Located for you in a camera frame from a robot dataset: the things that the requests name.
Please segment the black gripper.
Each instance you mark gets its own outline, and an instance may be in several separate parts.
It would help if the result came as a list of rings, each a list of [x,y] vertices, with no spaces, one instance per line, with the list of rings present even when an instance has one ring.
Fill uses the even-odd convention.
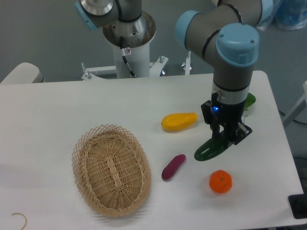
[[[252,133],[252,129],[242,122],[245,103],[245,100],[237,104],[222,103],[218,101],[218,93],[214,92],[211,100],[201,105],[204,121],[212,130],[212,139],[220,137],[220,132],[224,131],[225,148],[237,145]]]

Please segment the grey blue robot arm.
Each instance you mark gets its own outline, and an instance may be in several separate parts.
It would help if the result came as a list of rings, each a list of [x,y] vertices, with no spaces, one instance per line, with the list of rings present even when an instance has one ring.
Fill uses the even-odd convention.
[[[155,25],[139,0],[78,0],[75,8],[90,30],[104,29],[105,37],[119,51],[121,78],[147,77],[149,61],[131,59],[131,51],[149,43]],[[175,36],[184,48],[211,65],[211,99],[202,107],[212,138],[225,148],[251,133],[242,122],[260,38],[256,26],[273,10],[271,0],[220,0],[209,13],[184,12],[176,22]]]

